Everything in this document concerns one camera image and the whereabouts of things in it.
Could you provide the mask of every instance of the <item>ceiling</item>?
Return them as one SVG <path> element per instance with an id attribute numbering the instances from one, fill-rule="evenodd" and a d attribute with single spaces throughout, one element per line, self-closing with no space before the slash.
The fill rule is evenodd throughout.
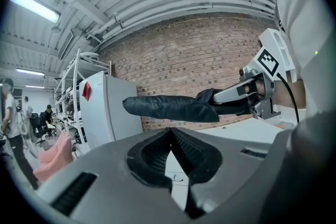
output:
<path id="1" fill-rule="evenodd" d="M 271 18 L 275 7 L 270 0 L 37 1 L 61 13 L 56 24 L 9 2 L 1 25 L 0 78 L 12 78 L 18 88 L 25 85 L 54 88 L 54 77 L 59 76 L 78 47 L 93 50 L 99 45 L 96 39 L 101 41 L 100 48 L 104 48 L 132 31 L 164 19 L 204 12 L 237 12 Z M 66 56 L 59 59 L 62 46 L 74 28 L 81 38 L 72 40 Z M 18 73 L 18 67 L 41 71 L 45 76 Z"/>

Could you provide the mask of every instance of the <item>white shirt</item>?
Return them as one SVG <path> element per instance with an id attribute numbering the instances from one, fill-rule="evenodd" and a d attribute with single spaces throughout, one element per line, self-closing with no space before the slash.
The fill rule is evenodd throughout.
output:
<path id="1" fill-rule="evenodd" d="M 5 110 L 11 110 L 11 117 L 9 120 L 9 125 L 6 130 L 6 135 L 8 138 L 13 138 L 20 135 L 19 128 L 17 126 L 17 112 L 16 105 L 13 96 L 9 93 L 6 97 Z"/>
<path id="2" fill-rule="evenodd" d="M 326 68 L 333 65 L 333 13 L 325 0 L 276 0 L 282 33 L 306 89 L 306 117 L 334 105 L 333 83 Z"/>
<path id="3" fill-rule="evenodd" d="M 26 103 L 24 112 L 25 112 L 26 119 L 30 119 L 31 114 L 33 112 L 33 108 L 29 103 Z"/>

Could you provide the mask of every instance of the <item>man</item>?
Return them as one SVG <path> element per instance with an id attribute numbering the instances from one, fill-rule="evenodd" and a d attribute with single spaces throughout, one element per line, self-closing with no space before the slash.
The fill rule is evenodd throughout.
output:
<path id="1" fill-rule="evenodd" d="M 31 114 L 33 112 L 33 108 L 31 107 L 31 105 L 28 103 L 29 101 L 29 98 L 28 96 L 25 96 L 25 99 L 24 99 L 24 103 L 25 103 L 25 117 L 27 120 L 29 120 L 31 118 Z"/>
<path id="2" fill-rule="evenodd" d="M 6 98 L 6 103 L 5 118 L 3 120 L 1 131 L 8 137 L 18 166 L 27 177 L 33 189 L 37 189 L 37 178 L 34 176 L 33 169 L 25 158 L 25 154 L 23 152 L 23 140 L 17 125 L 17 112 L 15 101 L 12 96 L 12 90 L 13 82 L 12 80 L 7 79 L 2 85 L 2 93 Z"/>
<path id="3" fill-rule="evenodd" d="M 307 108 L 306 117 L 331 110 L 336 84 L 333 42 L 335 21 L 325 0 L 276 0 L 276 24 L 288 45 L 299 80 L 289 83 L 298 108 Z M 257 83 L 264 94 L 263 83 Z M 293 107 L 284 84 L 275 82 L 273 104 Z"/>
<path id="4" fill-rule="evenodd" d="M 31 118 L 31 114 L 33 112 L 33 108 L 28 103 L 28 101 L 29 101 L 28 96 L 25 96 L 25 98 L 24 98 L 24 104 L 25 104 L 24 105 L 24 117 L 25 117 L 25 122 L 26 122 L 29 138 L 33 141 L 34 140 L 33 133 L 34 133 L 35 130 L 33 130 L 31 122 L 30 122 L 30 118 Z"/>
<path id="5" fill-rule="evenodd" d="M 44 112 L 44 120 L 46 121 L 46 125 L 48 127 L 48 124 L 51 124 L 51 115 L 52 115 L 52 110 L 51 110 L 51 105 L 47 105 L 47 109 Z M 51 136 L 51 129 L 47 128 L 48 135 Z"/>

